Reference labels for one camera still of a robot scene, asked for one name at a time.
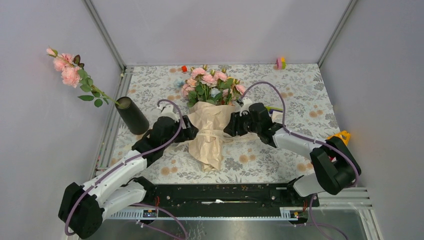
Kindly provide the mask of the cream ribbon gold lettering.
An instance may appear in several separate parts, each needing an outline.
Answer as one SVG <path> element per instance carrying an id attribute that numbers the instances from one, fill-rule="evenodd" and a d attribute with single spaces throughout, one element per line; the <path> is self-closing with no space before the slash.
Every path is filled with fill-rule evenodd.
<path id="1" fill-rule="evenodd" d="M 199 139 L 200 137 L 211 137 L 213 140 L 220 140 L 224 144 L 244 143 L 260 139 L 255 133 L 251 132 L 248 132 L 247 134 L 242 136 L 230 136 L 223 130 L 215 129 L 202 129 L 196 134 L 194 139 Z"/>

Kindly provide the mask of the paper flower bouquet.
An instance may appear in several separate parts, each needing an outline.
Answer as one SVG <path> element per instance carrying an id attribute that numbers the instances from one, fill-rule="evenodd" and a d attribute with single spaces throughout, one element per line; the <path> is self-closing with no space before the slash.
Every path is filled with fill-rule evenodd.
<path id="1" fill-rule="evenodd" d="M 209 70 L 207 65 L 192 67 L 189 78 L 181 87 L 188 100 L 188 119 L 199 131 L 224 131 L 231 113 L 235 112 L 235 101 L 245 90 L 240 80 L 227 75 L 226 69 Z M 188 152 L 201 162 L 202 171 L 219 171 L 224 144 L 221 140 L 201 136 L 188 143 Z"/>

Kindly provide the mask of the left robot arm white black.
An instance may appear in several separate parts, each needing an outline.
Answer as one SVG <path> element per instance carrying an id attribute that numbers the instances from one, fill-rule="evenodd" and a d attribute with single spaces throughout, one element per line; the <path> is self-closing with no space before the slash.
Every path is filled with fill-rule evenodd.
<path id="1" fill-rule="evenodd" d="M 65 234 L 87 239 L 108 217 L 138 204 L 148 207 L 143 219 L 158 216 L 158 207 L 171 205 L 171 194 L 136 175 L 159 160 L 168 146 L 194 140 L 198 132 L 186 115 L 162 115 L 114 166 L 83 184 L 68 185 L 58 212 Z"/>

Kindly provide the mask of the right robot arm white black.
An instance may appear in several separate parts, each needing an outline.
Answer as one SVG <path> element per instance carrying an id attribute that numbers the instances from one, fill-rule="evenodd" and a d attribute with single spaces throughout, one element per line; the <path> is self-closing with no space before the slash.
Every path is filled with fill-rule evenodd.
<path id="1" fill-rule="evenodd" d="M 256 134 L 266 145 L 294 152 L 311 161 L 313 173 L 290 182 L 287 201 L 301 205 L 308 196 L 326 192 L 337 195 L 356 184 L 361 168 L 341 138 L 315 139 L 289 130 L 283 123 L 272 121 L 262 103 L 254 103 L 248 110 L 231 114 L 224 132 L 232 137 Z"/>

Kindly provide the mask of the black cylindrical vase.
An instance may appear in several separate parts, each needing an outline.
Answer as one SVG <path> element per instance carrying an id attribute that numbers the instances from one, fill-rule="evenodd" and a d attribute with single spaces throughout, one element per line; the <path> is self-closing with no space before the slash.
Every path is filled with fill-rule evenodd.
<path id="1" fill-rule="evenodd" d="M 120 97 L 115 103 L 115 108 L 132 134 L 142 135 L 148 131 L 150 126 L 148 119 L 130 97 Z"/>

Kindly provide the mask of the pink rose stem in vase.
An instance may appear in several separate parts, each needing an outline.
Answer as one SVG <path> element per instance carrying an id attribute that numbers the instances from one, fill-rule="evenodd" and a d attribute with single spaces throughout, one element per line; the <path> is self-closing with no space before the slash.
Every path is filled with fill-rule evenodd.
<path id="1" fill-rule="evenodd" d="M 93 79 L 85 71 L 85 64 L 81 62 L 79 54 L 58 53 L 56 49 L 51 47 L 46 49 L 46 53 L 53 58 L 54 69 L 61 72 L 62 83 L 73 88 L 79 87 L 85 93 L 85 95 L 78 96 L 80 100 L 93 102 L 97 108 L 104 103 L 107 105 L 114 103 L 118 107 L 123 106 L 94 85 Z"/>

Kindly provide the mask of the green purple toy block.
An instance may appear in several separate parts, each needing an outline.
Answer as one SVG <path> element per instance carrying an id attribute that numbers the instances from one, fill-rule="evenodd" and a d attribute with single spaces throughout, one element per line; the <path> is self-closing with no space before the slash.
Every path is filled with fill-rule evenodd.
<path id="1" fill-rule="evenodd" d="M 273 112 L 279 112 L 283 113 L 284 110 L 282 108 L 272 107 L 272 106 L 265 106 L 269 114 L 272 114 Z"/>

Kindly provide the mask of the cream wooden block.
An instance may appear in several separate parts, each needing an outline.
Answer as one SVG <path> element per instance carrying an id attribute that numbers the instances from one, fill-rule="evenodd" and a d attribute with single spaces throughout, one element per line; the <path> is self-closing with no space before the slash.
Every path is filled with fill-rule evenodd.
<path id="1" fill-rule="evenodd" d="M 271 115 L 271 120 L 273 122 L 281 123 L 283 120 L 283 113 L 278 111 L 273 111 Z"/>

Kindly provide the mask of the floral patterned table mat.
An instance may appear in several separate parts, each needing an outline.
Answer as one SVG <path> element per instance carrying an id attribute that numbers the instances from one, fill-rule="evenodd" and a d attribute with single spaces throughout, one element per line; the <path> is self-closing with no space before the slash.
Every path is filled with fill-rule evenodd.
<path id="1" fill-rule="evenodd" d="M 247 97 L 265 106 L 286 106 L 285 124 L 313 138 L 340 131 L 319 67 L 289 64 L 226 65 L 229 76 L 249 88 Z M 188 78 L 178 66 L 136 66 L 129 69 L 119 96 L 130 97 L 153 124 L 159 114 L 157 101 L 168 99 L 188 113 L 178 84 Z M 259 139 L 234 141 L 223 146 L 220 170 L 203 171 L 187 145 L 168 147 L 163 156 L 141 175 L 155 184 L 283 183 L 313 173 L 313 165 L 294 152 L 273 148 Z"/>

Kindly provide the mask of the small red block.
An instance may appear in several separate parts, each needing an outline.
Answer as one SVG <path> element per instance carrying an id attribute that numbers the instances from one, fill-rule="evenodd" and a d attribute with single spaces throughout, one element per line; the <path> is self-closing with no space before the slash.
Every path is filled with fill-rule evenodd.
<path id="1" fill-rule="evenodd" d="M 185 65 L 183 65 L 183 66 L 181 67 L 181 71 L 182 71 L 183 73 L 185 73 L 185 72 L 187 72 L 187 71 L 188 71 L 188 68 L 187 68 Z"/>

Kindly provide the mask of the pink green stacked toy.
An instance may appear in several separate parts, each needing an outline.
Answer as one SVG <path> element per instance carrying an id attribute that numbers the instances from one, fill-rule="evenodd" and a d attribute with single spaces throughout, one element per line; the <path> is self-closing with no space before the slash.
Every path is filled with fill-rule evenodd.
<path id="1" fill-rule="evenodd" d="M 277 70 L 285 70 L 287 66 L 286 59 L 284 57 L 277 58 L 275 65 Z"/>

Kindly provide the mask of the yellow plastic toy piece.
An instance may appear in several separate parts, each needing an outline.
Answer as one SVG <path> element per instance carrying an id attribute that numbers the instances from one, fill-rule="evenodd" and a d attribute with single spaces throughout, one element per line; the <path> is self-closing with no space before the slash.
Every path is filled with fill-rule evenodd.
<path id="1" fill-rule="evenodd" d="M 331 139 L 332 137 L 337 137 L 337 138 L 341 139 L 343 141 L 343 143 L 347 146 L 349 141 L 350 141 L 351 134 L 348 131 L 343 130 L 341 132 L 338 132 L 338 133 L 335 133 L 333 135 L 328 136 L 327 140 Z"/>

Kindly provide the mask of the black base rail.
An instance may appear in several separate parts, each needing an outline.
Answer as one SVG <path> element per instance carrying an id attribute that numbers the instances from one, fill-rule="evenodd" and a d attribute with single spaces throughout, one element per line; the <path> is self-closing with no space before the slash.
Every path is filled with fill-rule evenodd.
<path id="1" fill-rule="evenodd" d="M 294 182 L 236 184 L 154 184 L 145 177 L 132 178 L 146 189 L 141 204 L 154 204 L 178 218 L 276 217 L 281 207 L 320 205 L 317 197 L 300 196 Z"/>

